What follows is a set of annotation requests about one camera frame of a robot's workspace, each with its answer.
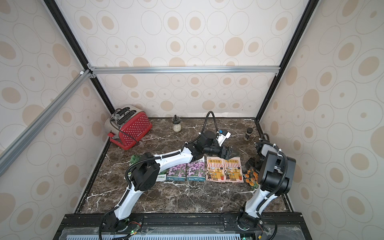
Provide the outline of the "orange marigold seed packet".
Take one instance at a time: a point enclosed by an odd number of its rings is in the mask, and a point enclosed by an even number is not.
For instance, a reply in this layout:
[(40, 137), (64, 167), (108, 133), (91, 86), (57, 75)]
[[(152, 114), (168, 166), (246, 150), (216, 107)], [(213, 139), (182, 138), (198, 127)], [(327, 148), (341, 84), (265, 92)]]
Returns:
[(245, 174), (243, 174), (244, 180), (247, 183), (247, 185), (252, 189), (255, 190), (259, 187), (258, 184), (258, 171), (255, 169), (249, 169), (246, 171)]

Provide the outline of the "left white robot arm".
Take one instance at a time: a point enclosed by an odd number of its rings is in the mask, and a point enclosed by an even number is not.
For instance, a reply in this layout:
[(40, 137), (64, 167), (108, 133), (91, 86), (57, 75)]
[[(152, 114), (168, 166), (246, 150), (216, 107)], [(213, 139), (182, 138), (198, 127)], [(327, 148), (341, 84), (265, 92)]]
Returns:
[(237, 156), (232, 147), (224, 145), (225, 140), (230, 136), (231, 133), (224, 130), (218, 130), (215, 133), (205, 131), (195, 140), (184, 143), (179, 150), (161, 155), (144, 154), (137, 163), (126, 170), (125, 179), (128, 186), (114, 208), (116, 220), (121, 221), (131, 215), (140, 196), (155, 185), (160, 172), (195, 162), (204, 155), (216, 156), (224, 160)]

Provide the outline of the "pink cosmos flower seed packet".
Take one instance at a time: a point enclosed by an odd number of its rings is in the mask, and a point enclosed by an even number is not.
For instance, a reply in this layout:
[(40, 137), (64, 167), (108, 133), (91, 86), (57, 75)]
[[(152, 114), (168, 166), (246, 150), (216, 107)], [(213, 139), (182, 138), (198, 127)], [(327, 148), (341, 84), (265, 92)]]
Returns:
[(187, 179), (187, 164), (180, 164), (167, 170), (167, 181), (184, 182)]

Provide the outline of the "green fruit seed packet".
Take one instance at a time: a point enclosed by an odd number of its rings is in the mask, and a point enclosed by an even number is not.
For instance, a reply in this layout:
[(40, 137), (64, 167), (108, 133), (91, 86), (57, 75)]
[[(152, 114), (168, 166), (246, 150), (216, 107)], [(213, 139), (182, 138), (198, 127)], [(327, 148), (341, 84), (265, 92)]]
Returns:
[(130, 166), (136, 164), (140, 160), (140, 155), (132, 155), (130, 159)]
[(156, 182), (164, 182), (167, 179), (167, 170), (162, 171), (158, 174)]

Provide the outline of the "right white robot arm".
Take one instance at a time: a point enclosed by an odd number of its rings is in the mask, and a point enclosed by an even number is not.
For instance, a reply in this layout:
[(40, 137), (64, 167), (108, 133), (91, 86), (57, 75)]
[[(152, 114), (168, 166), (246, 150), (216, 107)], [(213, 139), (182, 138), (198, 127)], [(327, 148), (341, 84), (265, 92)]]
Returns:
[(286, 156), (276, 144), (260, 140), (256, 149), (262, 161), (258, 173), (259, 186), (238, 216), (241, 230), (255, 227), (268, 204), (290, 191), (296, 168), (296, 160)]

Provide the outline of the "pink illustrated sunflower seed packet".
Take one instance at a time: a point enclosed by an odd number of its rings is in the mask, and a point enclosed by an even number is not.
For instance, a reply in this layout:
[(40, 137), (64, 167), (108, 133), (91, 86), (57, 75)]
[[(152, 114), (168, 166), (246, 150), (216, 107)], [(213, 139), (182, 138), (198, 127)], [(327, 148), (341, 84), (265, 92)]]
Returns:
[(225, 182), (224, 159), (207, 157), (206, 180), (211, 182)]

